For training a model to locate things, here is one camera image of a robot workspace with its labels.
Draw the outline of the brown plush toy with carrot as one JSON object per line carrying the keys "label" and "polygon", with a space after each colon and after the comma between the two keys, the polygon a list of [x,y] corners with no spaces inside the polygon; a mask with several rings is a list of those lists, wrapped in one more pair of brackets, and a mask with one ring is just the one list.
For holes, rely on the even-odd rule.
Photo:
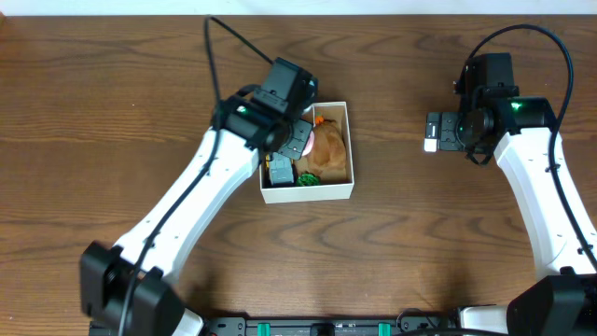
{"label": "brown plush toy with carrot", "polygon": [[346,165],[346,146],[338,123],[324,119],[313,129],[314,142],[307,155],[307,171],[321,175],[330,171],[339,171]]}

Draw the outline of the wooden pellet drum toy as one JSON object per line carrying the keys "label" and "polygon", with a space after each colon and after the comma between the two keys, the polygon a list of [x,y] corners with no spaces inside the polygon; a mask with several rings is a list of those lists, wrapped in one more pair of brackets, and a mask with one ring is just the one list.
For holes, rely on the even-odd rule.
{"label": "wooden pellet drum toy", "polygon": [[307,138],[305,147],[303,148],[303,151],[301,153],[302,157],[306,157],[313,148],[313,144],[314,144],[314,131],[310,131],[309,136]]}

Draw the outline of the yellow grey toy truck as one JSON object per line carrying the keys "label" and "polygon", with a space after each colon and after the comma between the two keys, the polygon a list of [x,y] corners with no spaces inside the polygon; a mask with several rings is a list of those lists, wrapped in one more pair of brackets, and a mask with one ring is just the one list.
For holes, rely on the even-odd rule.
{"label": "yellow grey toy truck", "polygon": [[266,161],[270,183],[273,187],[290,187],[295,184],[293,161],[279,153],[271,153]]}

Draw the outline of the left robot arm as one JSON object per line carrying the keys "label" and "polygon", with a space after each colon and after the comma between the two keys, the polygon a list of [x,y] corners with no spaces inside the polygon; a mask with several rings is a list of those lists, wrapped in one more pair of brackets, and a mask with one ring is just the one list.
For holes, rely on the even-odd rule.
{"label": "left robot arm", "polygon": [[187,258],[229,196],[266,156],[299,159],[318,91],[305,69],[276,59],[261,85],[216,101],[212,124],[184,172],[110,248],[91,243],[79,262],[81,306],[92,335],[199,335],[205,321],[178,297]]}

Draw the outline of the green round ridged toy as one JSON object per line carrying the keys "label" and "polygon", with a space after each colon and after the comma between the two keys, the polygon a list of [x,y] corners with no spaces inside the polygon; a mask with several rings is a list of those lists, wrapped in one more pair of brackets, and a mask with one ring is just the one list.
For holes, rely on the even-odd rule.
{"label": "green round ridged toy", "polygon": [[317,175],[304,173],[298,176],[296,181],[297,187],[320,186],[321,180]]}

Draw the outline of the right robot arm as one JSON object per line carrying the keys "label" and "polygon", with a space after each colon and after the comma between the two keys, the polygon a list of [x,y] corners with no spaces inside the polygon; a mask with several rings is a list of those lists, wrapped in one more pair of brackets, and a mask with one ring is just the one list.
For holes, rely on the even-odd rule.
{"label": "right robot arm", "polygon": [[495,161],[515,195],[534,255],[537,282],[506,306],[470,306],[460,329],[508,335],[593,335],[596,271],[577,240],[596,230],[565,162],[551,143],[556,117],[544,97],[522,97],[507,53],[473,56],[455,84],[456,112],[426,117],[423,148],[459,151],[478,165]]}

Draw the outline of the white cardboard box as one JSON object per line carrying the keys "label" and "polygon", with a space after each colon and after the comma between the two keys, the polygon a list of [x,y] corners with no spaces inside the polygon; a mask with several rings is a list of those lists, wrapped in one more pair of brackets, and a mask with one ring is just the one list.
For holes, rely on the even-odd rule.
{"label": "white cardboard box", "polygon": [[273,187],[265,163],[258,168],[260,191],[265,203],[296,203],[311,201],[344,200],[351,197],[354,188],[354,164],[348,118],[345,102],[315,103],[307,109],[302,118],[315,125],[317,117],[334,120],[346,148],[346,162],[343,168],[323,172],[320,184],[305,187]]}

